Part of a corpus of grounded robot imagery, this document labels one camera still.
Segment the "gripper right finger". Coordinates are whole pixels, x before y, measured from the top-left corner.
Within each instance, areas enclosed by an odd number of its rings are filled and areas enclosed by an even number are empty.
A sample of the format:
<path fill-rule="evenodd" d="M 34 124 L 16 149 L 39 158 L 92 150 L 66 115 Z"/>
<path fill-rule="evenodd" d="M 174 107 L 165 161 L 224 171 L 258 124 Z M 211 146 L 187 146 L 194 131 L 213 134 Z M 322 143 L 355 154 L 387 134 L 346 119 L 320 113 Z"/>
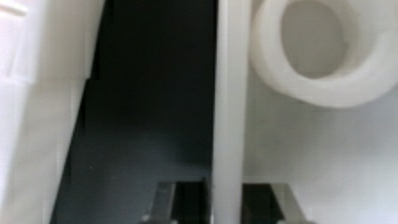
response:
<path fill-rule="evenodd" d="M 242 224 L 311 224 L 288 184 L 243 184 Z"/>

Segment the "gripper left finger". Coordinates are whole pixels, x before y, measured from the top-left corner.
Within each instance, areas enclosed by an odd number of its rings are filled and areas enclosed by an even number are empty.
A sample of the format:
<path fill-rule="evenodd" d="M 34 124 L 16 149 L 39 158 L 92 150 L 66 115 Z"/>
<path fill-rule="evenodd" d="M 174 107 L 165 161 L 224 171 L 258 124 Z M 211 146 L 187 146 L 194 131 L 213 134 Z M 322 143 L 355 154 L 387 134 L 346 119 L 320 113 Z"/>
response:
<path fill-rule="evenodd" d="M 158 183 L 140 224 L 210 224 L 210 193 L 203 181 Z"/>

